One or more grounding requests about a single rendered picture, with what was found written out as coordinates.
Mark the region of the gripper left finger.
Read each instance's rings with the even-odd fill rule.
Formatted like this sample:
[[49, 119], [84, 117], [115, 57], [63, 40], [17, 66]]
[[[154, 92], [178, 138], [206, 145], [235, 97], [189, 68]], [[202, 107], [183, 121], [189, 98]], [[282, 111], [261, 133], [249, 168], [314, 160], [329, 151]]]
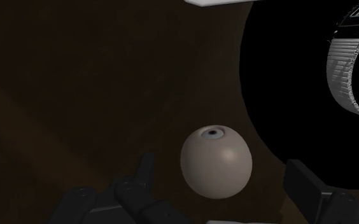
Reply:
[[144, 153], [135, 175], [114, 179], [101, 193], [88, 186], [68, 190], [46, 224], [190, 224], [167, 201], [153, 198], [154, 158]]

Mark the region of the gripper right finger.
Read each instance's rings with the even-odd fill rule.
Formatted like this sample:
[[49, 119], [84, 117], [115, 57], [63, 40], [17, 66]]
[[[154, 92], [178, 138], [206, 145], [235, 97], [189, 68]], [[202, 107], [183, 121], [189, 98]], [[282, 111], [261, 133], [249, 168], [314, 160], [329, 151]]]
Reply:
[[359, 200], [326, 185], [300, 160], [286, 162], [283, 189], [308, 224], [359, 224]]

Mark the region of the beige egg-shaped vase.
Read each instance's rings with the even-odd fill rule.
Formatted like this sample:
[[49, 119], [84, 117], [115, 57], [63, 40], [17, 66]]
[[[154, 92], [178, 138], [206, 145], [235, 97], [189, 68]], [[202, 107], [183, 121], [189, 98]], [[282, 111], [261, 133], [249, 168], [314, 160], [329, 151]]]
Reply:
[[253, 159], [246, 141], [234, 129], [209, 125], [187, 137], [180, 167], [194, 192], [209, 199], [226, 199], [248, 184]]

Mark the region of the black round bowl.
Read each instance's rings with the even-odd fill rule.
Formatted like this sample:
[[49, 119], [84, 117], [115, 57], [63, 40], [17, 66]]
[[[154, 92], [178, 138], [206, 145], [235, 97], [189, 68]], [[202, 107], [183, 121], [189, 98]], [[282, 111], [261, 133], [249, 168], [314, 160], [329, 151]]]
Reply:
[[241, 43], [249, 117], [280, 160], [303, 161], [326, 184], [359, 190], [359, 115], [331, 94], [329, 41], [359, 0], [261, 0]]

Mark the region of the black watch with silver band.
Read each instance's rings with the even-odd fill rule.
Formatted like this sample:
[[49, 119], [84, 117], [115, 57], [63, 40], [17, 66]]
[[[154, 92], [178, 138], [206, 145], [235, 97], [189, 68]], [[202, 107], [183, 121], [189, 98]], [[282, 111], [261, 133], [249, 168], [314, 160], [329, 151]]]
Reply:
[[327, 83], [335, 101], [359, 115], [352, 75], [359, 55], [359, 3], [337, 22], [327, 55]]

